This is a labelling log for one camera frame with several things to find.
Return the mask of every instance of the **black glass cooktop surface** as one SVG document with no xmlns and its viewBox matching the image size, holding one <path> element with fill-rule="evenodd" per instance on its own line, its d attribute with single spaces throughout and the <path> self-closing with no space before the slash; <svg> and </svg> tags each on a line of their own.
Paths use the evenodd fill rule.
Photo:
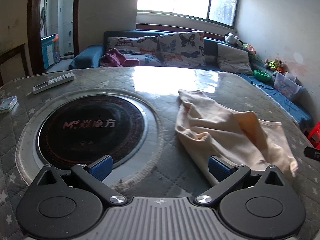
<svg viewBox="0 0 320 240">
<path fill-rule="evenodd" d="M 40 158 L 58 169 L 111 155 L 114 167 L 128 159 L 145 128 L 141 111 L 116 96 L 87 96 L 55 110 L 38 134 Z"/>
</svg>

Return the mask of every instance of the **doorway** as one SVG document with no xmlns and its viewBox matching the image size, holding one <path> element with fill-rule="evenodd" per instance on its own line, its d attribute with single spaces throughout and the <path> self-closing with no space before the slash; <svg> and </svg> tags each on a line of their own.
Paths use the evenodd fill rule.
<svg viewBox="0 0 320 240">
<path fill-rule="evenodd" d="M 40 38 L 45 71 L 67 70 L 74 58 L 73 0 L 40 0 Z"/>
<path fill-rule="evenodd" d="M 70 63 L 79 54 L 78 4 L 79 0 L 28 0 L 27 30 L 33 74 L 66 70 L 67 60 Z"/>
</svg>

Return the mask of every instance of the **blue blanket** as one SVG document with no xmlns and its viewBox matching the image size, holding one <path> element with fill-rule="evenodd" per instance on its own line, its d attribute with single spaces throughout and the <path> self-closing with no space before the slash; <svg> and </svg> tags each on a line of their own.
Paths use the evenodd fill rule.
<svg viewBox="0 0 320 240">
<path fill-rule="evenodd" d="M 304 130 L 306 127 L 313 127 L 313 119 L 311 115 L 301 105 L 292 103 L 288 98 L 275 90 L 272 86 L 260 82 L 254 76 L 247 76 L 243 73 L 238 75 L 247 80 L 249 83 L 257 85 L 275 101 L 277 101 L 289 114 L 293 116 L 295 120 L 297 120 L 300 130 Z"/>
</svg>

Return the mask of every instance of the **green bowl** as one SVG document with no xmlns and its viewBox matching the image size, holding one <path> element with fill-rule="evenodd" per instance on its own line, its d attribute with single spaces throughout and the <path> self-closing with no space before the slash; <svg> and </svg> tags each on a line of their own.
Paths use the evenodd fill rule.
<svg viewBox="0 0 320 240">
<path fill-rule="evenodd" d="M 260 70 L 254 70 L 253 75 L 256 77 L 256 79 L 262 82 L 267 82 L 271 79 L 271 76 L 269 74 L 264 73 L 263 71 L 260 71 Z"/>
</svg>

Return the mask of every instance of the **cream towel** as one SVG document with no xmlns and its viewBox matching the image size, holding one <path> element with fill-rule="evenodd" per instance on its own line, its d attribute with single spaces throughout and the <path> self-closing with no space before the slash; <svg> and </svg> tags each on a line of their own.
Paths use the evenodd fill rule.
<svg viewBox="0 0 320 240">
<path fill-rule="evenodd" d="M 298 163 L 280 122 L 259 120 L 253 111 L 237 112 L 218 104 L 201 91 L 179 90 L 182 101 L 175 130 L 191 158 L 211 185 L 208 158 L 216 155 L 231 165 L 245 164 L 254 171 L 276 165 L 290 181 Z"/>
</svg>

